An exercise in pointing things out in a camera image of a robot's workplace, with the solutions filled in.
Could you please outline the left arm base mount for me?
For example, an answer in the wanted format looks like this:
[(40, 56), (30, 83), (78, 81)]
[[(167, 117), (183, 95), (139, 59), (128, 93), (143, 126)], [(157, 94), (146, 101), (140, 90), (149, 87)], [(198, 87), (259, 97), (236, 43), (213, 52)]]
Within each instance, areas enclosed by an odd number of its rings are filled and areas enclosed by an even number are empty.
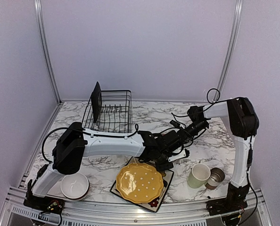
[(40, 210), (41, 213), (54, 213), (61, 214), (65, 201), (62, 199), (55, 199), (52, 197), (38, 197), (33, 195), (30, 186), (27, 188), (26, 196), (24, 199), (24, 206)]

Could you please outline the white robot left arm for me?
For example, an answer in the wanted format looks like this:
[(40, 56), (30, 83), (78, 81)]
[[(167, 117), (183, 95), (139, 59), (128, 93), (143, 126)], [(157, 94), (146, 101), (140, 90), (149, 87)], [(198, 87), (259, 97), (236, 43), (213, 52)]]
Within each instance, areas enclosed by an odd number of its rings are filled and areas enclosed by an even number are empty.
[(135, 126), (133, 133), (107, 133), (84, 129), (80, 122), (56, 131), (64, 133), (52, 150), (52, 159), (44, 165), (35, 181), (28, 183), (30, 201), (36, 208), (43, 210), (49, 205), (48, 191), (65, 175), (79, 171), (82, 159), (95, 155), (125, 155), (137, 157), (144, 162), (154, 162), (158, 170), (173, 168), (165, 153), (165, 145), (157, 142), (160, 137)]

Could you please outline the light green mug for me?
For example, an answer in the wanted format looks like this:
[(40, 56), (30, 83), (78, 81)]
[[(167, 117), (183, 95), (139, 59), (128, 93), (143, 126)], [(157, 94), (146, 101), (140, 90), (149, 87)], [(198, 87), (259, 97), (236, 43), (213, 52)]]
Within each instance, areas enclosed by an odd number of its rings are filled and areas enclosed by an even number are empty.
[(194, 165), (188, 177), (189, 187), (194, 189), (201, 187), (210, 178), (210, 175), (211, 171), (207, 165), (203, 163)]

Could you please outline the white ceramic bowl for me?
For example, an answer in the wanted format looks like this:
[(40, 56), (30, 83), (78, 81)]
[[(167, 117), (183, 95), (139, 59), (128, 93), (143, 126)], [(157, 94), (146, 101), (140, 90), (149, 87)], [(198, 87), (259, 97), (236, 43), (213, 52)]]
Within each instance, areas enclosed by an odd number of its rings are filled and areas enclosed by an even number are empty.
[(90, 188), (89, 180), (82, 173), (75, 173), (63, 177), (60, 189), (62, 194), (71, 200), (83, 198)]

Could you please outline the black square floral plate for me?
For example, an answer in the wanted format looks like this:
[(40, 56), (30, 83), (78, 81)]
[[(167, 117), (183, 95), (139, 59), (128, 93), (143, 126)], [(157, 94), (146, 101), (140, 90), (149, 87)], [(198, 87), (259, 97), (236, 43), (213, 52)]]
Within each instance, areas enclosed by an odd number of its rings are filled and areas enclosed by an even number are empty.
[(93, 113), (93, 122), (95, 123), (100, 115), (102, 100), (101, 100), (101, 88), (100, 83), (96, 82), (94, 90), (91, 93), (91, 106), (92, 106), (92, 113)]

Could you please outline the round brown rim floral plate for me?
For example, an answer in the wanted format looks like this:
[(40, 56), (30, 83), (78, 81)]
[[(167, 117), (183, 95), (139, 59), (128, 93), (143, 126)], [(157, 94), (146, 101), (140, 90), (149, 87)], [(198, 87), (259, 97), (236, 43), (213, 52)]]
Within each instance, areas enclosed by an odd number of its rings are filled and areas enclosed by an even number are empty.
[(154, 164), (165, 164), (168, 162), (173, 162), (179, 159), (184, 159), (184, 158), (188, 158), (190, 155), (190, 151), (187, 149), (184, 149), (181, 153), (179, 153), (178, 155), (173, 155), (171, 157), (168, 157), (167, 159), (164, 160), (157, 160), (157, 161), (152, 161)]

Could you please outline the aluminium frame rail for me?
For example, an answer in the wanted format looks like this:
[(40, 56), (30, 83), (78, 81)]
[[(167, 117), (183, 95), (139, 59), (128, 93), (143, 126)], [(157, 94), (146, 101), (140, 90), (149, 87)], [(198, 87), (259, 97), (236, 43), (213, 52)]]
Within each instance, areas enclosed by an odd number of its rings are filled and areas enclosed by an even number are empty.
[[(11, 187), (0, 214), (0, 226), (11, 224), (15, 214), (26, 217), (26, 222), (38, 216), (39, 211), (23, 205), (26, 191)], [(65, 226), (145, 226), (145, 225), (222, 225), (222, 216), (210, 216), (205, 201), (165, 203), (157, 213), (131, 203), (65, 201), (62, 224)]]

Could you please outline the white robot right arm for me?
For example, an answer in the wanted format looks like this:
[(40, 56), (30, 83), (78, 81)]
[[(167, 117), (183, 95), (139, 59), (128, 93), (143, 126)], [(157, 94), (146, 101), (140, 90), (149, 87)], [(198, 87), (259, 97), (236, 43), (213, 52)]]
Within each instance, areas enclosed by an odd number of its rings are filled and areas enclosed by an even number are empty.
[(208, 120), (212, 118), (227, 120), (225, 127), (230, 132), (236, 148), (230, 186), (235, 189), (247, 188), (253, 145), (259, 127), (259, 119), (250, 100), (247, 97), (237, 97), (209, 105), (194, 105), (187, 111), (187, 117), (191, 119), (191, 125), (161, 136), (163, 139), (169, 139), (170, 143), (167, 146), (178, 147), (185, 140), (192, 140), (195, 135), (208, 127)]

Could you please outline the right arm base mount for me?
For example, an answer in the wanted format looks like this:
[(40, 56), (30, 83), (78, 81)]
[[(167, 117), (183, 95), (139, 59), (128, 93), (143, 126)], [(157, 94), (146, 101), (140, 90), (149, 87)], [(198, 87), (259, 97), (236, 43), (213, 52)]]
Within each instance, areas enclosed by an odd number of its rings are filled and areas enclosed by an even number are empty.
[(247, 194), (249, 188), (249, 184), (246, 186), (235, 187), (229, 183), (227, 196), (225, 198), (210, 200), (206, 203), (209, 215), (225, 214), (246, 208), (248, 206)]

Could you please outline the brown grey metal-lined cup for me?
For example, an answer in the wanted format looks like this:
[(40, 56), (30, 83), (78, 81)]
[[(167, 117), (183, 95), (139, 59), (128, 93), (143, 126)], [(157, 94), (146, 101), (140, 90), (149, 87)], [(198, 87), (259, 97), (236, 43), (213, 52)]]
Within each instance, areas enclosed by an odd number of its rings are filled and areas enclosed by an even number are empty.
[(205, 187), (214, 190), (225, 180), (225, 173), (221, 168), (212, 168), (210, 172), (211, 174), (205, 183)]

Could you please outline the yellow polka dot plate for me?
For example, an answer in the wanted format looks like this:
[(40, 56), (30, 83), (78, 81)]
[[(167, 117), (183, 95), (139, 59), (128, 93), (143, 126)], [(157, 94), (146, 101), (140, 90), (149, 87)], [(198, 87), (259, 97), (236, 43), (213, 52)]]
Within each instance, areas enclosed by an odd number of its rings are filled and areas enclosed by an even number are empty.
[(163, 187), (161, 173), (146, 163), (130, 163), (116, 176), (117, 191), (135, 204), (151, 202), (160, 196)]

